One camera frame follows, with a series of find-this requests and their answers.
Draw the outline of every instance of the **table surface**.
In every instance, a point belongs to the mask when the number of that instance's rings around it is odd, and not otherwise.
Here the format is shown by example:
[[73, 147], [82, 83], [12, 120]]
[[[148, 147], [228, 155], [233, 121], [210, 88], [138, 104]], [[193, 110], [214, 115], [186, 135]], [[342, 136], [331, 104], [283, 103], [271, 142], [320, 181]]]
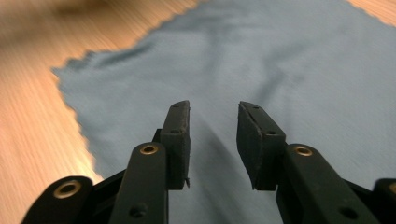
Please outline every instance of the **table surface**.
[[[86, 50], [125, 49], [198, 0], [0, 0], [0, 222], [19, 223], [52, 182], [85, 175], [88, 142], [50, 71]], [[396, 0], [350, 0], [396, 26]]]

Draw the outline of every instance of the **wood grain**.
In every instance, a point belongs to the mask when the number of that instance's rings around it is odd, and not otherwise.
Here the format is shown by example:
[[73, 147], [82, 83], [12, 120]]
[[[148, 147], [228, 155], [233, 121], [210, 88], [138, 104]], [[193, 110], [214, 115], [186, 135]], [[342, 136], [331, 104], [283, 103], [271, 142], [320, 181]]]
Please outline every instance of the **wood grain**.
[[[124, 49], [198, 0], [0, 0], [0, 223], [19, 223], [53, 181], [102, 179], [52, 66]], [[396, 25], [395, 0], [351, 0]]]

